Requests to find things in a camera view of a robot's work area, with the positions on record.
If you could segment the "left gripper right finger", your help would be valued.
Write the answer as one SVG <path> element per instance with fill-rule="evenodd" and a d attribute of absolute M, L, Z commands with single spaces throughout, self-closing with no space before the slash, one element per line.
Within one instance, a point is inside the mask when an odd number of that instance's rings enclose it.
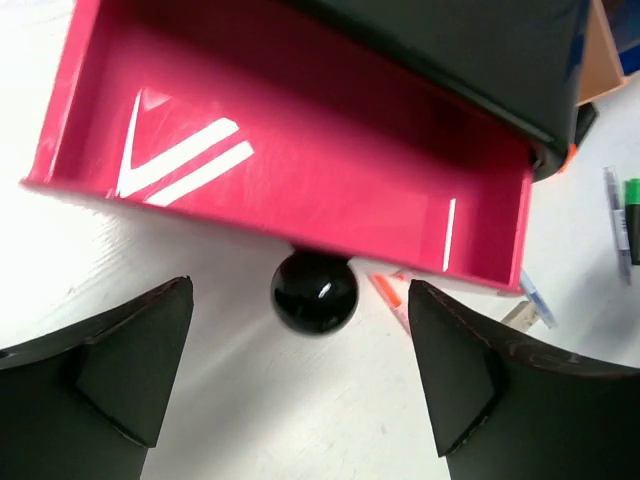
<path fill-rule="evenodd" d="M 424 281 L 409 324 L 454 479 L 635 479 L 639 372 L 534 339 Z"/>

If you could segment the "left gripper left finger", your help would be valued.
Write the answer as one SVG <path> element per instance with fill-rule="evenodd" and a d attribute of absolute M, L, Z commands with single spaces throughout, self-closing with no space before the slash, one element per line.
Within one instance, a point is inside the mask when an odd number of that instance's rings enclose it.
<path fill-rule="evenodd" d="M 174 278 L 1 351 L 4 479 L 138 479 L 156 447 L 193 312 Z"/>

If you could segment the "black pink drawer organizer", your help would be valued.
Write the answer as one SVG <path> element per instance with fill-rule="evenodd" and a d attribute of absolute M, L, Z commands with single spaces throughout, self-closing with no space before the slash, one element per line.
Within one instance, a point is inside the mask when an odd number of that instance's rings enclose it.
<path fill-rule="evenodd" d="M 352 316 L 351 262 L 516 295 L 565 164 L 586 1 L 79 1 L 26 183 L 289 244 L 291 329 Z"/>

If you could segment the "blue plastic folder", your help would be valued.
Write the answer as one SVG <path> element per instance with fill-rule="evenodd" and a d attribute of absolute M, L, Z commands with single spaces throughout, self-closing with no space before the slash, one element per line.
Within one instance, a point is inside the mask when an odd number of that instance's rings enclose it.
<path fill-rule="evenodd" d="M 623 72 L 631 76 L 639 70 L 639 0 L 605 0 L 603 6 Z"/>

